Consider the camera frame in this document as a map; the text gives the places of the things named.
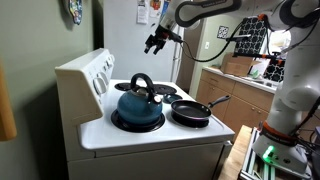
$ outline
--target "green light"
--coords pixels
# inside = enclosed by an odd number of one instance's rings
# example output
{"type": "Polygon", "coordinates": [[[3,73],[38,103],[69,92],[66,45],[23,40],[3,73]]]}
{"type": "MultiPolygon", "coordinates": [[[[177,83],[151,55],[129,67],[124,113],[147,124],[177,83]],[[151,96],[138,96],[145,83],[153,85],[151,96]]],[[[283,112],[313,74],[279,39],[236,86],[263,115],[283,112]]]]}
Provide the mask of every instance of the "green light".
{"type": "Polygon", "coordinates": [[[263,154],[263,159],[267,159],[269,154],[274,150],[274,146],[269,146],[268,149],[266,150],[266,152],[264,152],[263,154]]]}

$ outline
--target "tea kettle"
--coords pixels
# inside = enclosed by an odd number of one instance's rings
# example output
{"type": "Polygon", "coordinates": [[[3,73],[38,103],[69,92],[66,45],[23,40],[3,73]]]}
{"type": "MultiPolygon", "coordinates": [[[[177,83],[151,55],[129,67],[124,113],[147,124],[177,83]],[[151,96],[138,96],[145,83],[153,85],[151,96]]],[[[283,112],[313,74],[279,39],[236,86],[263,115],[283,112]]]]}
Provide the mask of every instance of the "tea kettle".
{"type": "Polygon", "coordinates": [[[131,78],[131,90],[125,92],[118,101],[118,113],[123,121],[134,125],[148,125],[156,122],[162,112],[162,99],[155,94],[152,80],[143,73],[131,78]],[[138,78],[147,87],[136,87],[138,78]]]}

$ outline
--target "black frying pan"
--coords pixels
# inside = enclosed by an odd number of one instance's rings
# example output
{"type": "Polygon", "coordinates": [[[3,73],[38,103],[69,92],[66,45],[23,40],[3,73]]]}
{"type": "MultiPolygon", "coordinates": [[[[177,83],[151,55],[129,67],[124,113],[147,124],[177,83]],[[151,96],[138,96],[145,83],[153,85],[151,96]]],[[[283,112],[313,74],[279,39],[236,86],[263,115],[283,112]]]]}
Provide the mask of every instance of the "black frying pan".
{"type": "Polygon", "coordinates": [[[171,103],[171,115],[174,120],[191,127],[205,127],[209,123],[214,105],[227,101],[230,96],[223,96],[208,104],[208,107],[196,101],[176,100],[171,103]]]}

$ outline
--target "stove burner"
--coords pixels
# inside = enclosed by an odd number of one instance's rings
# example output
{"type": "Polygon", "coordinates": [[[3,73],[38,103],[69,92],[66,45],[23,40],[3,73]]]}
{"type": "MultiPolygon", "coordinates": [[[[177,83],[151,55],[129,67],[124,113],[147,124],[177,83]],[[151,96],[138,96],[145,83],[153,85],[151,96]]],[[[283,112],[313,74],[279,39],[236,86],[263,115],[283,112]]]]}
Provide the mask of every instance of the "stove burner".
{"type": "Polygon", "coordinates": [[[156,91],[156,94],[175,94],[177,90],[173,87],[164,85],[164,84],[154,84],[154,90],[156,91]]]}
{"type": "Polygon", "coordinates": [[[136,124],[124,122],[124,120],[119,116],[118,111],[115,110],[111,115],[111,121],[115,126],[117,126],[119,129],[122,129],[124,131],[143,133],[143,132],[151,132],[159,129],[164,124],[165,117],[163,114],[161,114],[158,120],[156,120],[156,122],[152,124],[136,125],[136,124]]]}
{"type": "Polygon", "coordinates": [[[131,89],[131,84],[130,83],[119,83],[114,86],[116,89],[120,91],[128,91],[131,89]]]}
{"type": "MultiPolygon", "coordinates": [[[[130,83],[119,83],[114,86],[116,89],[120,91],[128,91],[131,88],[130,83]]],[[[156,94],[164,95],[164,94],[175,94],[177,90],[173,87],[164,85],[164,84],[154,84],[154,90],[156,94]]]]}
{"type": "Polygon", "coordinates": [[[192,128],[203,128],[208,126],[209,124],[209,120],[203,121],[203,120],[188,120],[185,118],[181,118],[179,116],[177,116],[175,113],[171,113],[172,119],[175,120],[176,122],[187,126],[187,127],[192,127],[192,128]]]}

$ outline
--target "wooden post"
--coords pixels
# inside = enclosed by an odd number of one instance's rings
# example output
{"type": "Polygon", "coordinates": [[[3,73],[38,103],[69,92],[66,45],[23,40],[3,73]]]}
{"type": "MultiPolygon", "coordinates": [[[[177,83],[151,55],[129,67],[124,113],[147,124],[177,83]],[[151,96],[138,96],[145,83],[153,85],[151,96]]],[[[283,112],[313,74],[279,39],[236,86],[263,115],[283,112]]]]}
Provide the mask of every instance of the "wooden post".
{"type": "Polygon", "coordinates": [[[8,141],[16,136],[17,129],[0,59],[0,141],[8,141]]]}

